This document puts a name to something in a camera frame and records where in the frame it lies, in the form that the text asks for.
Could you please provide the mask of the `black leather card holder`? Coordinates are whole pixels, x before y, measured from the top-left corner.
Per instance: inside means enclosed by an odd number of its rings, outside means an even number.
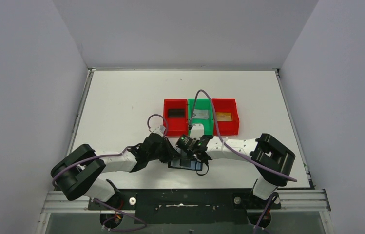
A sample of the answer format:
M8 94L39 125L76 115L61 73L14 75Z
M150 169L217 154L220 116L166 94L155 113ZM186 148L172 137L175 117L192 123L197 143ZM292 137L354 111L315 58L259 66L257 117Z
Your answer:
M168 163L168 168L202 171L203 164L196 159L174 159Z

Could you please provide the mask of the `green bin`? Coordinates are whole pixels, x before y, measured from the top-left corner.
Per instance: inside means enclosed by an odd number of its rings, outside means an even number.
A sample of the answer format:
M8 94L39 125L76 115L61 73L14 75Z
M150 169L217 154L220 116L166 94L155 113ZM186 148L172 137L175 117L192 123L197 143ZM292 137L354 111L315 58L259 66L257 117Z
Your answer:
M209 119L193 119L193 110L194 109L202 109L209 110L210 118ZM192 125L194 123L201 123L204 125L204 134L205 135L213 135L214 133L214 116L211 103L208 99L198 99L194 105L194 99L188 99L188 119L192 118Z

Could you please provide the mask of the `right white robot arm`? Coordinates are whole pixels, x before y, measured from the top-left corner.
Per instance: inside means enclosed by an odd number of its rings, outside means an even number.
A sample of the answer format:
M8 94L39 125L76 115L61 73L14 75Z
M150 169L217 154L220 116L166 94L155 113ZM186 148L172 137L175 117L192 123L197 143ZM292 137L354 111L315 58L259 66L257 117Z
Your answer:
M289 181L297 182L297 179L290 176L295 153L267 133L253 139L231 139L212 135L193 138L182 135L176 142L176 147L203 163L230 159L253 164L260 176L251 194L262 200L267 200L277 188L285 187Z

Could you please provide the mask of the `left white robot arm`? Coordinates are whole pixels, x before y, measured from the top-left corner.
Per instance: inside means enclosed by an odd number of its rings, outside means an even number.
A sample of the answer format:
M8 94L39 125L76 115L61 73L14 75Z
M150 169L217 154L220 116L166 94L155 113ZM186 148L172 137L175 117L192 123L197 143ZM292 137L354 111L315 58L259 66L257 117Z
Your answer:
M59 187L69 201L82 196L106 202L119 192L107 172L137 172L150 161L168 163L180 158L171 142L157 133L149 134L142 143L127 146L118 153L97 155L89 144L82 144L51 170L52 185Z

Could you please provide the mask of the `red bin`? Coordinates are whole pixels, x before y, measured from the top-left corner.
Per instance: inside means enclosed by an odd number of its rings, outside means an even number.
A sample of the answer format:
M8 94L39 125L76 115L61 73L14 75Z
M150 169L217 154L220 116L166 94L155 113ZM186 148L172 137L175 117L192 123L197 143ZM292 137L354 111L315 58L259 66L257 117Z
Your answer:
M186 116L185 118L168 118L168 109L185 109ZM165 99L163 101L163 117L168 124L166 136L179 137L188 134L188 101L186 99Z
M214 117L214 135L217 135L216 124L218 124L220 135L236 136L239 132L239 116L235 99L213 98L212 103L216 112L230 112L232 122L220 122Z

